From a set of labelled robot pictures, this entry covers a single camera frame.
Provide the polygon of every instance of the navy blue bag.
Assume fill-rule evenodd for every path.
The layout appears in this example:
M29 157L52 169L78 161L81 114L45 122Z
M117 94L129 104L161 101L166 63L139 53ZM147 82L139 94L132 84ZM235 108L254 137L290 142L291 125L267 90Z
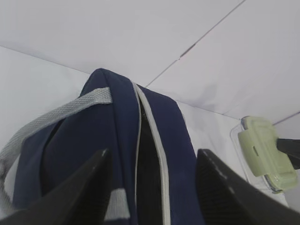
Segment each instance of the navy blue bag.
M176 102L105 69L78 99L23 127L0 164L7 214L47 211L28 224L205 224Z

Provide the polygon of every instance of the white surface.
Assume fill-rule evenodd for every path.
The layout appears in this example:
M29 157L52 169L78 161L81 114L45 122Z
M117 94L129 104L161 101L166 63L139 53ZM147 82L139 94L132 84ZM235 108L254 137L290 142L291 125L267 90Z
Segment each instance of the white surface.
M230 139L230 131L239 121L214 112L177 102L187 125L195 154L210 149L239 176L245 178L238 155Z
M149 88L237 119L299 110L300 1L248 0Z
M0 45L146 85L241 0L1 0Z
M275 126L280 138L300 139L300 114L295 115ZM300 170L296 170L300 182ZM297 187L285 192L285 198L289 206L300 212L300 183Z
M77 98L89 75L0 47L0 149L22 126Z

